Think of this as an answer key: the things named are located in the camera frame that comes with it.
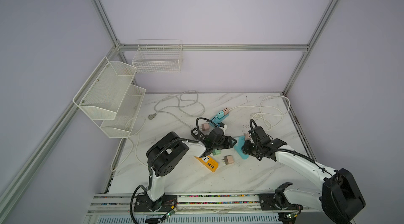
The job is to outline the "green plug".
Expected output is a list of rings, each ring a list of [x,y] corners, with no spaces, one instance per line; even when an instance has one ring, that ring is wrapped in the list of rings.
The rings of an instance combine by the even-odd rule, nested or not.
[[[220,155],[220,154],[221,154],[220,150],[215,149],[215,150],[212,151],[213,156],[217,156],[217,155]]]

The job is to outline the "teal triangular power strip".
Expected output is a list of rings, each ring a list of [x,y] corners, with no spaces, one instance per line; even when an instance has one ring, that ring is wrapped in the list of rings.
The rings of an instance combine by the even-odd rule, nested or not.
[[[245,136],[239,136],[236,138],[236,140],[237,140],[237,143],[234,145],[234,149],[243,160],[246,160],[249,157],[249,155],[243,153],[243,150],[242,150],[242,148],[245,144]]]

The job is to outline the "orange power strip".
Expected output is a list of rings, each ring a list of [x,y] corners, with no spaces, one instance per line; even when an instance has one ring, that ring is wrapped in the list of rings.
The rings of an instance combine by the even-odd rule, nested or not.
[[[206,156],[206,157],[195,157],[201,164],[203,164],[209,171],[215,172],[219,164],[217,161],[215,161],[211,156]]]

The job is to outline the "blue power strip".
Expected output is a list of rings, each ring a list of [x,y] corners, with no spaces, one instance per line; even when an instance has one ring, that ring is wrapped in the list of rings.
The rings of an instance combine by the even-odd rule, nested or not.
[[[216,116],[210,119],[209,124],[211,126],[219,125],[229,116],[229,112],[220,111]]]

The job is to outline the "teal plug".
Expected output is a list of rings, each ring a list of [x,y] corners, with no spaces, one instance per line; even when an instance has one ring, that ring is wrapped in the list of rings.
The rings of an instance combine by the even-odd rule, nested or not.
[[[216,117],[217,119],[222,119],[224,117],[223,111],[218,112]]]

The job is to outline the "black power strip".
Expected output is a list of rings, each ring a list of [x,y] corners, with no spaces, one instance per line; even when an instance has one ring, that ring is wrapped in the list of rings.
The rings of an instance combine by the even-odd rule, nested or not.
[[[204,134],[198,128],[192,129],[190,133],[197,140],[200,140],[204,137]]]

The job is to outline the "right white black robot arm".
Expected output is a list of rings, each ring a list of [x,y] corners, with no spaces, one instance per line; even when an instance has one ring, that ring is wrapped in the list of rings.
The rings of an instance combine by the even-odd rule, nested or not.
[[[251,119],[249,121],[250,141],[242,151],[255,157],[283,164],[308,179],[314,189],[301,189],[292,182],[285,182],[275,189],[272,205],[280,210],[302,207],[322,211],[336,224],[349,224],[365,207],[365,199],[347,169],[335,170],[297,152],[281,139],[273,138]]]

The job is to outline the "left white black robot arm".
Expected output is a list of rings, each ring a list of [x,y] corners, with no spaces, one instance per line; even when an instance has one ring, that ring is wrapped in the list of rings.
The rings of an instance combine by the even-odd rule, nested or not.
[[[237,140],[226,136],[224,128],[214,126],[208,135],[198,128],[191,130],[192,139],[181,138],[175,132],[165,137],[147,150],[148,186],[133,200],[133,212],[169,211],[177,205],[178,196],[165,193],[166,176],[185,156],[206,159],[215,150],[233,148]]]

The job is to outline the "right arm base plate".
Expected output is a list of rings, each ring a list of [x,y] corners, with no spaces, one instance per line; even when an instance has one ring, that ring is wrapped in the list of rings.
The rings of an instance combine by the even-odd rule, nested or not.
[[[291,204],[285,196],[278,193],[260,193],[258,195],[261,210],[302,210],[303,206]]]

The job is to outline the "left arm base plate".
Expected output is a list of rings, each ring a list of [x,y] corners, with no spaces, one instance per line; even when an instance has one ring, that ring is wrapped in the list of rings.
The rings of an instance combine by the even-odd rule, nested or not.
[[[163,195],[160,199],[152,201],[148,195],[139,195],[134,203],[134,212],[169,212],[177,206],[176,195]]]

